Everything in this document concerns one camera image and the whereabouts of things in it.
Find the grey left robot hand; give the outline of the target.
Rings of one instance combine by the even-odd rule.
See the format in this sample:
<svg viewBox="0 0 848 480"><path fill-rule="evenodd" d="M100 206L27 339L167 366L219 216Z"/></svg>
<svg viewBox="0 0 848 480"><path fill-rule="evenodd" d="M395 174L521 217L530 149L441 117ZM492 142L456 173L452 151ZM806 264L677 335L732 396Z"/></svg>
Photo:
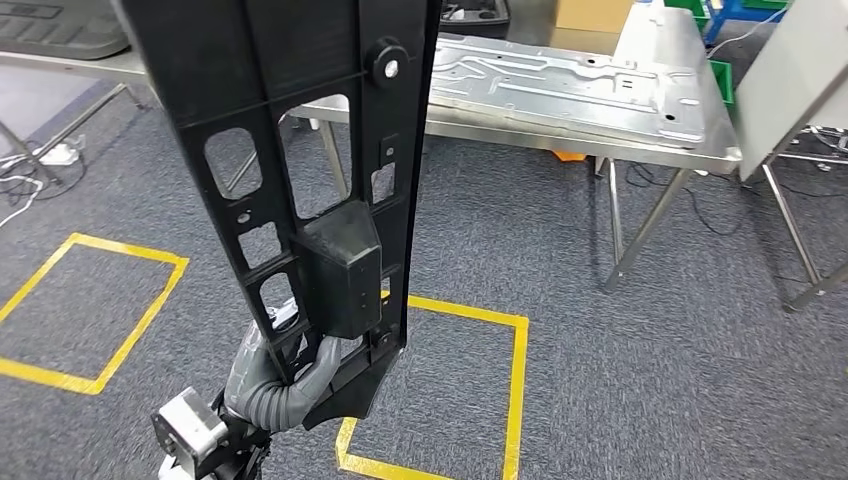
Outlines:
<svg viewBox="0 0 848 480"><path fill-rule="evenodd" d="M283 384L257 325L248 328L236 354L225 387L224 403L238 415L258 424L262 402L273 411L301 417L317 403L341 363L342 340L325 336L311 366L290 386Z"/></svg>

